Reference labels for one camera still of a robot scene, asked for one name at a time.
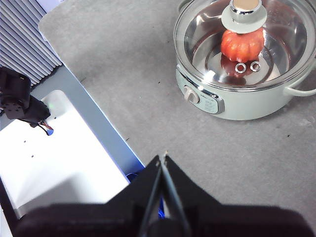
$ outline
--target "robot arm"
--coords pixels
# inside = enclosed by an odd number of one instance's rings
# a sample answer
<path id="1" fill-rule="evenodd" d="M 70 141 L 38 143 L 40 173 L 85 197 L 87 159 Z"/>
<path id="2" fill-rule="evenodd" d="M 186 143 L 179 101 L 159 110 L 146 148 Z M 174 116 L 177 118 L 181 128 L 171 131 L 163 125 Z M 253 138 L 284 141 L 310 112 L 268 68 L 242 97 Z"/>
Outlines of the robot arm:
<path id="1" fill-rule="evenodd" d="M 31 93 L 31 80 L 14 70 L 0 67 L 0 107 L 8 119 L 19 119 L 31 127 L 50 116 L 48 107 Z"/>

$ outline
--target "toy pumpkin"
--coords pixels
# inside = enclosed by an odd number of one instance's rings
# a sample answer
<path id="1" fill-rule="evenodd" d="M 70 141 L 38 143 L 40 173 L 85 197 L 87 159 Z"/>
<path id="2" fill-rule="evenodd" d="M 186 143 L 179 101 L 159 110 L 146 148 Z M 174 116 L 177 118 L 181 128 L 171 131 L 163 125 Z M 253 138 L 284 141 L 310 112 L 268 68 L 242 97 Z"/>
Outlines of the toy pumpkin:
<path id="1" fill-rule="evenodd" d="M 246 63 L 258 58 L 264 43 L 262 27 L 247 34 L 226 30 L 222 37 L 221 51 L 233 62 Z"/>

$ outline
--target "gray tabletop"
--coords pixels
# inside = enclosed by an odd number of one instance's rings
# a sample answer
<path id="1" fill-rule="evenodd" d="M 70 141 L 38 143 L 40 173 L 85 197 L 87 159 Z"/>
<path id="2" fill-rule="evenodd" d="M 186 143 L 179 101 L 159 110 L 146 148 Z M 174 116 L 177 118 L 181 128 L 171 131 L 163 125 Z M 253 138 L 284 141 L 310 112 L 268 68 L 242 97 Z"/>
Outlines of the gray tabletop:
<path id="1" fill-rule="evenodd" d="M 316 96 L 253 121 L 185 102 L 175 79 L 178 4 L 67 0 L 39 28 L 144 164 L 168 150 L 220 202 L 291 208 L 316 230 Z"/>

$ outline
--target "stainless steel knob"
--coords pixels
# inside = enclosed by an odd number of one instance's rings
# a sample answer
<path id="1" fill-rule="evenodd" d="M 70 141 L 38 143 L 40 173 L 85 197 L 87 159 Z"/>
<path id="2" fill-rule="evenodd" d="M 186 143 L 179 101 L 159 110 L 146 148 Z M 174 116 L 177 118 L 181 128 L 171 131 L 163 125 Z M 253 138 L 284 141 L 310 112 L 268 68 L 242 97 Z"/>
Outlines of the stainless steel knob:
<path id="1" fill-rule="evenodd" d="M 262 0 L 231 0 L 222 13 L 222 23 L 230 31 L 246 34 L 261 28 L 267 17 Z"/>

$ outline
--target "metal nut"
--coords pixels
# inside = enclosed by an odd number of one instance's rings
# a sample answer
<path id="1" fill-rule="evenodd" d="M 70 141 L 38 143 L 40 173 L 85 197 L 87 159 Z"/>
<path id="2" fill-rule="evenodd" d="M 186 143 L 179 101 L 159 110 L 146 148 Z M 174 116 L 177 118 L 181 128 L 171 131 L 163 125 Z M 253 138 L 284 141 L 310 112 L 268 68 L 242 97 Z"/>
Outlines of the metal nut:
<path id="1" fill-rule="evenodd" d="M 246 70 L 247 70 L 247 66 L 246 66 L 244 63 L 238 63 L 238 64 L 236 64 L 236 66 L 235 66 L 235 71 L 236 71 L 237 73 L 239 73 L 239 74 L 244 73 Z"/>
<path id="2" fill-rule="evenodd" d="M 260 63 L 259 63 L 258 61 L 254 61 L 254 62 L 251 63 L 250 69 L 251 69 L 253 72 L 256 73 L 256 72 L 260 71 L 261 65 L 260 65 Z"/>

